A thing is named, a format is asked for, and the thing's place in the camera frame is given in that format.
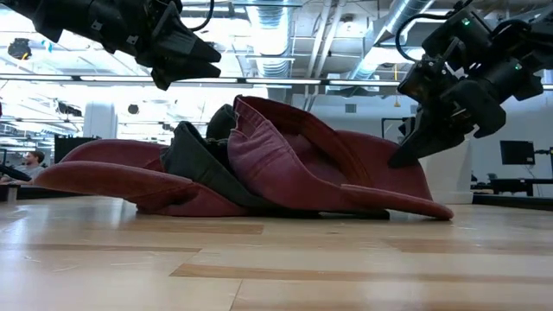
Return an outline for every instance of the black monitor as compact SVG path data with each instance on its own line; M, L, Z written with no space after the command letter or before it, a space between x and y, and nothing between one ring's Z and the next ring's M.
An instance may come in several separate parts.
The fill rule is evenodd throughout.
M54 137L54 163L59 163L71 150L79 147L81 144L96 139L92 137Z
M524 141L500 141L503 165L535 165L534 143Z

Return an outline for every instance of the red hat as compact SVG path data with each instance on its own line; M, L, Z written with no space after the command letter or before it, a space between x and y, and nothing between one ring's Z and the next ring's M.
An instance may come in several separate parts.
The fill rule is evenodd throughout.
M77 194L103 195L136 203L141 213L168 216L245 216L248 211L209 187L163 172L166 146L102 139L80 145L45 169L35 185Z
M391 209L453 218L448 208L432 201L420 165L388 167L395 143L333 130L308 112L264 98L238 96L234 110L231 166L267 200L331 213Z

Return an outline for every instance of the table surface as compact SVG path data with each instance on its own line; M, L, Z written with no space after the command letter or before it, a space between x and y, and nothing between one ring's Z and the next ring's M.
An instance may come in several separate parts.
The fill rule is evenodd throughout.
M544 183L544 184L553 184L553 178L498 178L491 180L491 183L494 182L526 182L526 183Z
M553 214L177 219L122 200L0 205L3 311L551 310Z

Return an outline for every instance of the person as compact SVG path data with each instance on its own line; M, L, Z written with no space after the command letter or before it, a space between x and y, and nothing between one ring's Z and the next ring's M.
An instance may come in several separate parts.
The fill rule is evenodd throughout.
M42 151L30 151L25 155L23 165L17 166L14 169L27 174L32 179L30 181L18 181L9 176L4 176L0 179L1 185L33 185L33 180L38 176L44 167L41 163L44 161L44 153Z

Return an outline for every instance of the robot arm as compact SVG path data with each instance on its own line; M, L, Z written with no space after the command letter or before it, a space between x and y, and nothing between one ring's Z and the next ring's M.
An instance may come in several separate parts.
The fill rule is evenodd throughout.
M69 30L100 42L110 53L119 50L152 68L160 89L180 79L217 78L220 70L211 63L221 54L198 38L196 29L181 22L180 0L0 0L33 21L37 32L57 42Z
M400 126L405 139L390 167L453 148L475 126L474 137L489 136L505 125L500 105L510 96L524 100L543 93L534 73L553 67L553 4L531 23L509 20L491 29L470 2L458 2L444 17L421 14L404 24L421 17L446 20L424 40L425 55L397 89L419 106ZM409 59L398 38L396 44Z

